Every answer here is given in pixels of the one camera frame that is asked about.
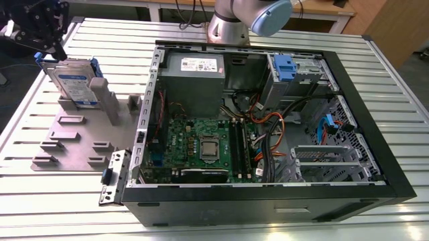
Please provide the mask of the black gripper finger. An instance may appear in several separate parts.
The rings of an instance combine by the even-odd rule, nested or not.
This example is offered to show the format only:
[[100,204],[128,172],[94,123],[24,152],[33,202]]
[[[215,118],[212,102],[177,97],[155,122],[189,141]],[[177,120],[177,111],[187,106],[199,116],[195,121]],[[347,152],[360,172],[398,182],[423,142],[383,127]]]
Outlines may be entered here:
[[46,22],[48,22],[48,50],[52,57],[62,61],[66,59],[66,54],[61,45],[62,36],[68,32],[68,10],[49,10],[46,11]]
[[49,53],[50,51],[50,45],[38,33],[24,30],[13,21],[8,21],[1,28],[1,40],[8,40],[38,52]]

